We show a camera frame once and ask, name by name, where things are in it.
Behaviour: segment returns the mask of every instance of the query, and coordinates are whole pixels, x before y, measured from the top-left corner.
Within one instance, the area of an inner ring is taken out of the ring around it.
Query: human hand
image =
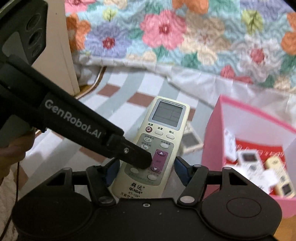
[[[10,166],[23,160],[26,151],[34,144],[35,130],[12,141],[8,147],[0,148],[0,181],[9,174]]]

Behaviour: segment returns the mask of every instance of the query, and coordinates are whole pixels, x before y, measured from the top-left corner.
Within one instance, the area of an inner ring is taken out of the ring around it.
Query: red power button
[[[147,131],[148,133],[151,132],[151,131],[152,131],[152,127],[147,126],[147,127],[146,127],[146,131]]]

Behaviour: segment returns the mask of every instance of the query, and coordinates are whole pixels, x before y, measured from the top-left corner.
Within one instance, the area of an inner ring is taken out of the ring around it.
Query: orange flower
[[[287,14],[287,19],[294,31],[296,31],[296,12],[290,12]]]
[[[88,21],[79,21],[78,15],[73,13],[66,18],[69,45],[71,53],[84,49],[85,35],[91,30]]]
[[[185,4],[190,11],[198,14],[205,14],[209,9],[208,0],[172,0],[172,4],[175,9]]]
[[[296,12],[287,14],[287,19],[294,31],[296,31]],[[296,32],[286,32],[281,40],[281,47],[290,55],[296,55]]]

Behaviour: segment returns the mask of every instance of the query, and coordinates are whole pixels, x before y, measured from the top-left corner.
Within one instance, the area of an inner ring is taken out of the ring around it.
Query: floral bedspread
[[[296,93],[296,13],[283,0],[66,0],[65,9],[72,53]]]

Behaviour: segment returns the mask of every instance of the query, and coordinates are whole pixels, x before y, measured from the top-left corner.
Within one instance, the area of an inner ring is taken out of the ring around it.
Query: pink box
[[[202,165],[221,171],[226,163],[223,131],[228,129],[236,138],[270,146],[282,146],[289,176],[296,187],[296,129],[265,112],[220,96],[207,124],[202,154]],[[208,186],[206,195],[217,190]],[[296,198],[273,197],[281,206],[283,218],[296,215]]]

